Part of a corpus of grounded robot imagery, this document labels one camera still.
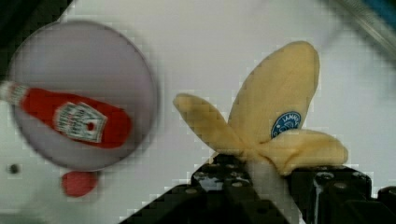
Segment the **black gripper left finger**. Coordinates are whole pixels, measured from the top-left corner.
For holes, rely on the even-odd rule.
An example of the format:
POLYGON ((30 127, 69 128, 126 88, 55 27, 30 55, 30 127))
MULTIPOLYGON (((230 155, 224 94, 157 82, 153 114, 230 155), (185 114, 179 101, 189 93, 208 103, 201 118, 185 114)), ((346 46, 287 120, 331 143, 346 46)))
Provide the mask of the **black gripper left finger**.
POLYGON ((218 155, 120 224, 290 224, 254 190, 246 166, 218 155))

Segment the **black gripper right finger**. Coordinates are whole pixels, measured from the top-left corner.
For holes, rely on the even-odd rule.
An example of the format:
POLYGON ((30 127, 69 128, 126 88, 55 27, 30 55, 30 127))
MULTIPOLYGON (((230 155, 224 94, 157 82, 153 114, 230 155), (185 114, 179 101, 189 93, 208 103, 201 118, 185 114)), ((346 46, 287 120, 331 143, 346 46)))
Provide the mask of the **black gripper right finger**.
POLYGON ((396 224, 395 188, 372 196, 372 179, 346 166, 299 168, 287 176, 305 224, 396 224))

